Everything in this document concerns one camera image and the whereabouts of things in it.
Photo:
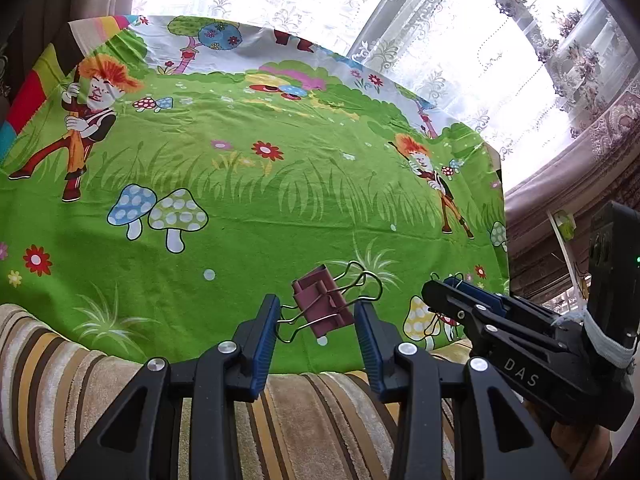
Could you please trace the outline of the green tissue box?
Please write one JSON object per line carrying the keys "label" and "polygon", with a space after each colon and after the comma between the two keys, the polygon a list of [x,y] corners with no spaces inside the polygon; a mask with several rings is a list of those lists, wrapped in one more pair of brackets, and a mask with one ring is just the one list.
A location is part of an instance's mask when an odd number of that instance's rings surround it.
{"label": "green tissue box", "polygon": [[561,209],[555,211],[553,219],[563,240],[569,242],[575,237],[576,222],[572,214]]}

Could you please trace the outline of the striped beige sofa cover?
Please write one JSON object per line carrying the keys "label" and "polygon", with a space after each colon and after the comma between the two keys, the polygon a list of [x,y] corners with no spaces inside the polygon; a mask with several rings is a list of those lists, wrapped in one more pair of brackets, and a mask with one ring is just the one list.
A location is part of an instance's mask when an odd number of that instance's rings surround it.
{"label": "striped beige sofa cover", "polygon": [[1,308],[6,479],[391,479],[401,410],[360,370],[260,372],[245,344],[138,364]]}

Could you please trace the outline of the mauve drape right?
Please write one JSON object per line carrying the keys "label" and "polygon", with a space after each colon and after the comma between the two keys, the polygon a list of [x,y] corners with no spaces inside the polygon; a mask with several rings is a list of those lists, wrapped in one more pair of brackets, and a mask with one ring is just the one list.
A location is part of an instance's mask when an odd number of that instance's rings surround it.
{"label": "mauve drape right", "polygon": [[639,85],[632,84],[541,170],[506,193],[511,292],[544,302],[570,287],[570,271],[550,214],[576,222],[568,250],[588,271],[590,223],[609,200],[639,208]]}

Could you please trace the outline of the white lace sheer curtain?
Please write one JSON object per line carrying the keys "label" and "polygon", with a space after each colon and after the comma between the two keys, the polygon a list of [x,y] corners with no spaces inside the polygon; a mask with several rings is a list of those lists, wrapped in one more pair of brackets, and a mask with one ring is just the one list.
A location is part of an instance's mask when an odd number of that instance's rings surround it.
{"label": "white lace sheer curtain", "polygon": [[639,70],[601,0],[132,0],[303,36],[420,94],[499,154],[508,188],[570,146]]}

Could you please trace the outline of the mauve drape left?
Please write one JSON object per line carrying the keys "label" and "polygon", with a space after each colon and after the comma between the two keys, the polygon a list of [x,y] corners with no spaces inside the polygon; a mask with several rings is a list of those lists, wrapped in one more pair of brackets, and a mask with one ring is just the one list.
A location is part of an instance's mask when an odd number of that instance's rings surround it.
{"label": "mauve drape left", "polygon": [[70,21],[128,14],[132,0],[1,0],[1,114],[27,72]]}

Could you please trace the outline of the green cartoon print tablecloth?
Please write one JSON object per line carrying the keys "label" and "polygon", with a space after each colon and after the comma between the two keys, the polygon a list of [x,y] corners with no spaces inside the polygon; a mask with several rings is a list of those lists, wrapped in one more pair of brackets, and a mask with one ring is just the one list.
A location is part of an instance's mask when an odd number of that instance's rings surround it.
{"label": "green cartoon print tablecloth", "polygon": [[480,135],[379,70],[193,16],[63,26],[1,125],[1,298],[89,348],[198,356],[325,264],[436,348],[430,278],[503,292]]}

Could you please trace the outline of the white glass side shelf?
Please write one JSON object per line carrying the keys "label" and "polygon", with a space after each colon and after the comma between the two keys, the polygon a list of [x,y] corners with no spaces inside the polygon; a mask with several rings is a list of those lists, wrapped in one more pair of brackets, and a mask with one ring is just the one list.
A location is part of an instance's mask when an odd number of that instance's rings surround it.
{"label": "white glass side shelf", "polygon": [[573,289],[576,308],[579,310],[585,310],[588,300],[588,285],[585,274],[579,270],[577,260],[574,257],[572,248],[570,247],[570,240],[565,238],[558,223],[558,218],[565,218],[566,224],[570,226],[570,218],[568,218],[566,214],[560,214],[559,216],[557,214],[552,214],[550,210],[546,211],[546,215],[551,224],[552,232],[559,243],[568,275],[570,276],[570,286],[572,286]]}

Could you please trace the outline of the mauve drape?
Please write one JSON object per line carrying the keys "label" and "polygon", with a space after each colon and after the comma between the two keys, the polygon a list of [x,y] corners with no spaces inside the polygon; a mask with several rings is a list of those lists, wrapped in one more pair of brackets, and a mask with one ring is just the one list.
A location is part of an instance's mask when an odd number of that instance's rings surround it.
{"label": "mauve drape", "polygon": [[541,170],[506,193],[511,292],[544,302],[570,287],[570,271],[550,214],[576,222],[568,250],[588,271],[590,223],[609,200],[639,208],[639,85],[632,84]]}
{"label": "mauve drape", "polygon": [[70,21],[128,14],[132,0],[1,0],[1,114],[27,72]]}

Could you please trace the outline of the pink binder clip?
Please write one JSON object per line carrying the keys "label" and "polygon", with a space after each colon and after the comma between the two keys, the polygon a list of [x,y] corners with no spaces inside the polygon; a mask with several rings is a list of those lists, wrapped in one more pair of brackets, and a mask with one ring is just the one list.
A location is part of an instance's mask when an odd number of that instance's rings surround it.
{"label": "pink binder clip", "polygon": [[352,309],[359,301],[377,302],[383,295],[383,282],[361,262],[349,260],[339,274],[320,264],[292,281],[292,306],[282,304],[274,333],[282,344],[292,344],[305,330],[325,347],[329,333],[355,323]]}

